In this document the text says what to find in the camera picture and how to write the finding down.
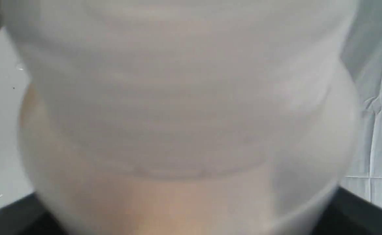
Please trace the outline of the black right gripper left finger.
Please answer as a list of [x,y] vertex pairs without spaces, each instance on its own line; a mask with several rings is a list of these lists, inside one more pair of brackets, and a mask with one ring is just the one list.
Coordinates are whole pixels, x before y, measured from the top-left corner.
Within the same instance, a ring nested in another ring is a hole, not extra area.
[[0,235],[66,234],[35,194],[0,208]]

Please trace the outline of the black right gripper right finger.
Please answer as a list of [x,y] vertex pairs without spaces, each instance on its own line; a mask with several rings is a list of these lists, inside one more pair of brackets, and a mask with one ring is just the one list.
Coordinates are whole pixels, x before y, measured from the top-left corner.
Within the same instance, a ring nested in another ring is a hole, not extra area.
[[313,235],[382,235],[382,208],[339,187]]

